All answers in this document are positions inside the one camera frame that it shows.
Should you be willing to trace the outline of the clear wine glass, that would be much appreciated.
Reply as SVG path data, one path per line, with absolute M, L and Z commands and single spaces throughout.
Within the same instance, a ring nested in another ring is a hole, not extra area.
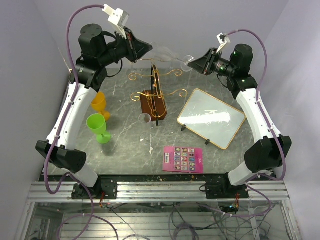
M 169 72 L 171 73 L 173 69 L 174 69 L 174 63 L 171 62 L 169 66 Z
M 129 76 L 132 76 L 136 72 L 136 67 L 137 67 L 136 63 L 131 63 L 130 64 L 129 74 L 128 74 Z
M 195 60 L 193 56 L 186 55 L 182 58 L 178 53 L 170 50 L 168 47 L 159 45 L 155 42 L 152 42 L 151 46 L 153 47 L 152 59 L 163 63 L 179 62 L 181 70 L 186 73 L 192 70 L 192 68 L 189 67 L 189 63 Z

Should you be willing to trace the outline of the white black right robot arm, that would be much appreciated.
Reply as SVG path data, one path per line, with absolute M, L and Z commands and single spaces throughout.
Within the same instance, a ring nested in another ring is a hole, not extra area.
M 228 173 L 228 180 L 220 186 L 226 198 L 238 192 L 238 186 L 257 176 L 268 176 L 268 171 L 282 168 L 282 180 L 287 170 L 286 156 L 292 146 L 289 136 L 284 136 L 271 120 L 258 91 L 258 84 L 250 74 L 253 49 L 247 44 L 237 44 L 228 60 L 216 48 L 210 48 L 201 58 L 187 65 L 198 73 L 226 77 L 227 89 L 242 108 L 251 131 L 254 145 L 245 152 L 244 162 Z

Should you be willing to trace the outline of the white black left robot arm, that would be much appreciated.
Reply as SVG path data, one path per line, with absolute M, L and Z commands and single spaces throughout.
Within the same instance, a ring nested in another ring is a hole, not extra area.
M 135 63 L 153 47 L 137 39 L 127 27 L 124 28 L 124 35 L 112 34 L 93 23 L 80 30 L 78 42 L 81 56 L 72 71 L 67 97 L 58 120 L 46 140 L 39 140 L 35 148 L 45 158 L 46 169 L 49 164 L 53 164 L 67 170 L 85 185 L 85 194 L 96 199 L 102 193 L 102 186 L 97 183 L 98 175 L 87 165 L 86 153 L 76 149 L 81 124 L 91 102 L 108 77 L 106 67 L 121 63 L 123 58 Z

